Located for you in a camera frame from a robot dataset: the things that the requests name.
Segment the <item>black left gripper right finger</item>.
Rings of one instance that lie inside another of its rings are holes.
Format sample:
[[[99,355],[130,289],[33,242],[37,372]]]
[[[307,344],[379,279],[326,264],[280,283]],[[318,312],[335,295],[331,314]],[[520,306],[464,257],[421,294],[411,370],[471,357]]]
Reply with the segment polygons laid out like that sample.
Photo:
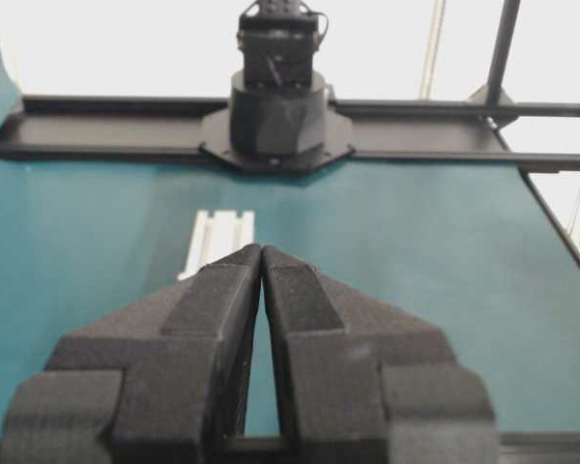
[[[494,463],[482,378],[444,332],[277,248],[261,276],[282,434],[303,463]]]

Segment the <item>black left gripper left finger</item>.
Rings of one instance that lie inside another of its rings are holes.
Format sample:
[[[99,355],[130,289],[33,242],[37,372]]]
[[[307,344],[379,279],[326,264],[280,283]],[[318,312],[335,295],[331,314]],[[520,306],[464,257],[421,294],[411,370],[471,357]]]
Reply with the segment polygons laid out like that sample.
[[[246,246],[61,337],[15,391],[0,462],[203,462],[245,425],[260,258]]]

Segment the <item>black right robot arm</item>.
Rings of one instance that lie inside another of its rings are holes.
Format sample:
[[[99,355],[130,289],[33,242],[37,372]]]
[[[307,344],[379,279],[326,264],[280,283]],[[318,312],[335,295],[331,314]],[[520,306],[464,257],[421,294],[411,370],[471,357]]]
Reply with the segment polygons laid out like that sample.
[[[230,141],[265,163],[315,160],[332,114],[313,69],[318,15],[256,1],[240,16]],[[281,434],[303,463],[494,463],[499,433],[481,378],[444,332],[268,246],[265,308]]]

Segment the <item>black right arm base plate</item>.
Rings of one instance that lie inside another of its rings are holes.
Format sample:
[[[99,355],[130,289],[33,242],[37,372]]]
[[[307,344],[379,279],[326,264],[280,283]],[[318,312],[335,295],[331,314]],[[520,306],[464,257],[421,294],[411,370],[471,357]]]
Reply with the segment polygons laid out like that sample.
[[[202,121],[201,149],[245,172],[306,173],[353,148],[353,123],[329,107],[323,87],[235,87],[228,107]]]

